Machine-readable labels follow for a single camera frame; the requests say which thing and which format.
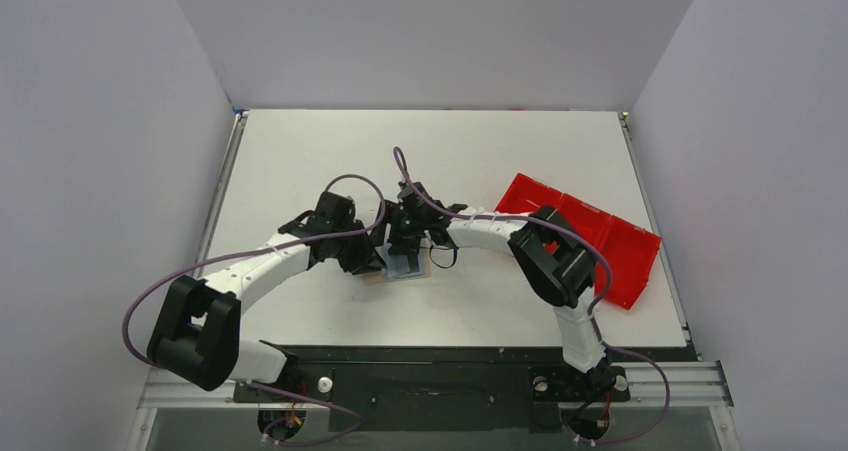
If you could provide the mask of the beige leather card holder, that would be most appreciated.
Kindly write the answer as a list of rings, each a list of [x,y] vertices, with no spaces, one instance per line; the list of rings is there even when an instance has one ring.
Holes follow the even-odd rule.
[[[407,263],[407,256],[405,260],[402,260],[400,263],[392,263],[391,261],[387,261],[387,253],[383,254],[383,260],[385,261],[386,267],[380,271],[367,273],[362,275],[362,281],[366,285],[376,285],[381,283],[395,282],[395,281],[407,281],[413,279],[423,279],[427,278],[431,274],[431,266],[429,258],[426,256],[426,274],[425,275],[411,275],[409,273],[409,266]]]

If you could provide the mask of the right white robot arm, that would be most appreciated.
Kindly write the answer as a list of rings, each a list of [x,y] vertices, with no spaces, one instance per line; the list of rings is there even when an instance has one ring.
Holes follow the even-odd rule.
[[[531,290],[550,305],[561,335],[566,389],[588,398],[604,383],[602,339],[591,310],[599,253],[590,249],[552,205],[532,213],[486,213],[433,200],[419,182],[401,182],[395,202],[387,201],[383,223],[388,252],[412,256],[428,240],[436,248],[458,252],[475,248],[512,256]]]

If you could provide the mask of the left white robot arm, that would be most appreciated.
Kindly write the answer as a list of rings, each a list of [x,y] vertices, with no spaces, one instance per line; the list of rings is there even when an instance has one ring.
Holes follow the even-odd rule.
[[[203,390],[227,380],[258,381],[272,400],[291,398],[298,373],[289,356],[241,335],[241,318],[284,281],[326,260],[361,275],[386,264],[352,199],[324,191],[312,210],[278,228],[255,255],[201,278],[179,274],[169,285],[147,358]]]

